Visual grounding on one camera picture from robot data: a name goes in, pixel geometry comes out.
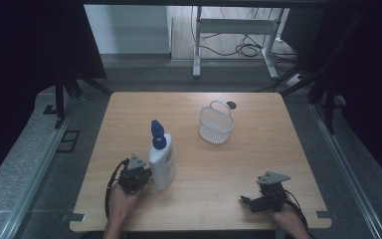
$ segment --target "basket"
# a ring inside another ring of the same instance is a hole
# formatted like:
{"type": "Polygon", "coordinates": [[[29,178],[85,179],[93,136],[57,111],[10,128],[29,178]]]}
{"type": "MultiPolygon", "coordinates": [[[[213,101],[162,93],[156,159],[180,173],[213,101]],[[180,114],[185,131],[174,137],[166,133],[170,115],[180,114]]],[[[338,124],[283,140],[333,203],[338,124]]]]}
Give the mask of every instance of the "basket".
{"type": "Polygon", "coordinates": [[[229,106],[221,101],[213,101],[209,107],[203,108],[200,112],[200,135],[209,142],[224,143],[231,134],[234,122],[229,106]],[[223,105],[229,113],[214,109],[213,103],[223,105]]]}

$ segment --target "robotic hand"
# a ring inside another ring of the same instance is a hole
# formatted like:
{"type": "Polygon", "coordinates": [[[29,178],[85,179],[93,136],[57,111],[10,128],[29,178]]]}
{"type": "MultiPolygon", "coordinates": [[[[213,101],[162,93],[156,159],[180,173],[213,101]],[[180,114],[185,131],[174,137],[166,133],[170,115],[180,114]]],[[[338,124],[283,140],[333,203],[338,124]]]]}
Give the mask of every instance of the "robotic hand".
{"type": "Polygon", "coordinates": [[[290,177],[268,171],[263,176],[259,177],[259,180],[257,181],[263,196],[254,200],[251,200],[245,196],[241,196],[241,199],[244,204],[250,206],[250,209],[253,213],[267,210],[278,212],[282,209],[284,203],[286,203],[295,210],[297,216],[307,229],[306,219],[302,214],[299,205],[296,206],[287,198],[287,193],[289,192],[284,190],[284,187],[282,186],[282,182],[286,180],[290,180],[290,177]]]}
{"type": "Polygon", "coordinates": [[[145,161],[133,153],[131,159],[127,158],[123,160],[116,167],[106,188],[106,196],[104,199],[106,218],[108,218],[109,215],[108,201],[110,198],[110,190],[116,180],[115,178],[120,167],[123,165],[117,183],[122,187],[125,194],[133,194],[143,188],[151,176],[151,170],[149,167],[144,168],[145,164],[145,161]]]}

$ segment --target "table leg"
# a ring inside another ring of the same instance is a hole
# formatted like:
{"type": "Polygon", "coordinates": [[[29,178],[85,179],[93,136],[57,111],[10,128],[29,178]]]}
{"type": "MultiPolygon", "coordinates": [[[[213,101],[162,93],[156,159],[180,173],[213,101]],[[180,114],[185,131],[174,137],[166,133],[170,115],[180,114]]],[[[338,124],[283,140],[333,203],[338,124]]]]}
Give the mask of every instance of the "table leg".
{"type": "Polygon", "coordinates": [[[200,78],[200,22],[202,7],[197,8],[197,19],[195,24],[195,47],[194,47],[194,65],[192,76],[195,79],[200,78]]]}
{"type": "Polygon", "coordinates": [[[281,25],[282,15],[284,14],[284,8],[281,9],[278,17],[275,19],[274,28],[269,36],[268,44],[265,48],[262,49],[263,59],[265,59],[266,66],[268,67],[269,74],[271,75],[272,80],[277,80],[279,78],[278,72],[276,71],[275,65],[272,62],[270,54],[272,52],[273,43],[276,39],[276,34],[278,33],[279,26],[281,25]]]}

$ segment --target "white spray bottle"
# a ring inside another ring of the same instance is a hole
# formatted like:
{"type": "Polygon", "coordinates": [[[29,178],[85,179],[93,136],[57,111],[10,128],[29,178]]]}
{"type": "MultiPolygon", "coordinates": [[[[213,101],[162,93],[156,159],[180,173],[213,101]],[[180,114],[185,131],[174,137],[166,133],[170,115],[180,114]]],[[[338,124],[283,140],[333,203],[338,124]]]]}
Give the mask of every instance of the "white spray bottle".
{"type": "Polygon", "coordinates": [[[164,133],[157,120],[151,122],[152,146],[148,155],[154,186],[157,190],[166,189],[175,177],[175,162],[172,154],[172,137],[164,133]]]}

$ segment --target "wooden table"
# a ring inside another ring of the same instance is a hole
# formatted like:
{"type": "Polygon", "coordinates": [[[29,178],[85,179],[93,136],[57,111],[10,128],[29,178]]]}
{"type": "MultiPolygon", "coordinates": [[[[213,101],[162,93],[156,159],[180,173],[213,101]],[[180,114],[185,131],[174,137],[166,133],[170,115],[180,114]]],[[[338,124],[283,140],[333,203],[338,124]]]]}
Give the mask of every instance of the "wooden table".
{"type": "Polygon", "coordinates": [[[103,230],[105,187],[120,161],[148,159],[150,123],[172,134],[177,174],[168,189],[150,180],[123,224],[128,231],[276,229],[264,213],[251,213],[241,195],[262,196],[256,180],[266,171],[291,177],[283,186],[297,198],[310,228],[327,228],[326,211],[282,97],[274,93],[114,93],[74,213],[74,231],[103,230]],[[224,144],[199,135],[199,114],[214,100],[237,104],[224,144]]]}

